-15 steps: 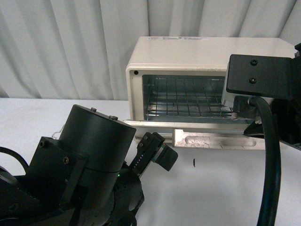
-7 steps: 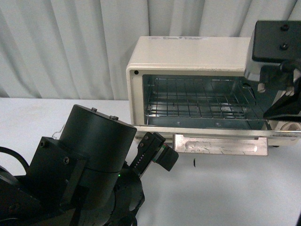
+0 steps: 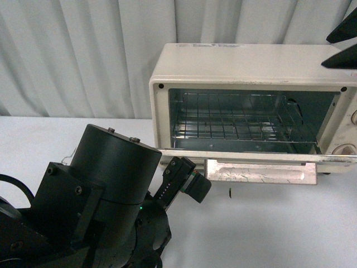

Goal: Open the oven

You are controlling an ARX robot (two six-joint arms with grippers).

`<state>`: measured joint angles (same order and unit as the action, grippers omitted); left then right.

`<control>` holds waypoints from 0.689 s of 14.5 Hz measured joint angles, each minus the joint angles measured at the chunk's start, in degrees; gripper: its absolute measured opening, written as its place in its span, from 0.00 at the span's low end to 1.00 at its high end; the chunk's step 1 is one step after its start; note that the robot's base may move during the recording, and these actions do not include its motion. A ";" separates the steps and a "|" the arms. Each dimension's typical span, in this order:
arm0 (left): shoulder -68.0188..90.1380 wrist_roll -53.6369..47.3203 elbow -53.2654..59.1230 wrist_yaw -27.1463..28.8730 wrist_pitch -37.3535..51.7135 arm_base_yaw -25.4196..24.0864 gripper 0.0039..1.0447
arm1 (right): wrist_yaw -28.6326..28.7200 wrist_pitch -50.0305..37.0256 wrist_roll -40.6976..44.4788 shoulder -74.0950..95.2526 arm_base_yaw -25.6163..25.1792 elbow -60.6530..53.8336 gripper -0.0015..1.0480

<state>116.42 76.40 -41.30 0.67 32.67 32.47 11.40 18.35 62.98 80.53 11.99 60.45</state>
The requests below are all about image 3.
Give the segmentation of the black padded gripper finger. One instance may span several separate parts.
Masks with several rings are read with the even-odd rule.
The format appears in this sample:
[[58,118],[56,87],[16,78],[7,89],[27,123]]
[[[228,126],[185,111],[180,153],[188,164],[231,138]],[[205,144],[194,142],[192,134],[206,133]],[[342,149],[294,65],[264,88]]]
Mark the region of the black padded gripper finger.
[[185,194],[198,203],[202,203],[211,189],[211,181],[198,172],[192,172],[187,183]]

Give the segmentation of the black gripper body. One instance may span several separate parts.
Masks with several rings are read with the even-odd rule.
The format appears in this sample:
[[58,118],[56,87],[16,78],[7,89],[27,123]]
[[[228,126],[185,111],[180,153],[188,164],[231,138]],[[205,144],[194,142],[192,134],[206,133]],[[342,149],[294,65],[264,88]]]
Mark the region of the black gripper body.
[[195,168],[188,158],[173,157],[156,194],[146,194],[134,224],[134,248],[124,267],[163,266],[161,255],[172,237],[167,210]]

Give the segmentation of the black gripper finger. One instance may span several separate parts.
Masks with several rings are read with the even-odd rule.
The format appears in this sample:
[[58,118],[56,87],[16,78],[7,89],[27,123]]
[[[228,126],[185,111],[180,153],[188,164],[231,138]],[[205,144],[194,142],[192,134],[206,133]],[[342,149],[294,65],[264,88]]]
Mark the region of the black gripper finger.
[[326,41],[335,44],[356,37],[356,8],[327,36]]
[[321,65],[329,69],[356,69],[356,44],[329,57]]

